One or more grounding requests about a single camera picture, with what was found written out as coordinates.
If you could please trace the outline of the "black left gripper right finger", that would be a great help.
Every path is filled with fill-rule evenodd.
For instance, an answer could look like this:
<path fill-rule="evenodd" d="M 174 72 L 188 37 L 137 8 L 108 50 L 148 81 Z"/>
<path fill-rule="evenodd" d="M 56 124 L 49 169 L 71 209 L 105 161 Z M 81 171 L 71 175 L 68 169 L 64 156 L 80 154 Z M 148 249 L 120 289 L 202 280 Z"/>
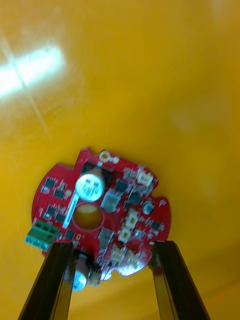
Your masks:
<path fill-rule="evenodd" d="M 174 241 L 156 241 L 148 263 L 161 320 L 209 320 L 210 316 Z"/>

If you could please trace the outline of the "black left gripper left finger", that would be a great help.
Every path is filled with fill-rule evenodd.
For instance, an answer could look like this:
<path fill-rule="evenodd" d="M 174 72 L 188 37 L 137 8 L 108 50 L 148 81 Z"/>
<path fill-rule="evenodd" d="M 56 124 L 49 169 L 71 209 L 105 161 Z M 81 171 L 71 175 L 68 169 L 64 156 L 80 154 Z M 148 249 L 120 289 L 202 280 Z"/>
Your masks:
<path fill-rule="evenodd" d="M 55 243 L 45 257 L 19 320 L 66 320 L 76 271 L 72 243 Z"/>

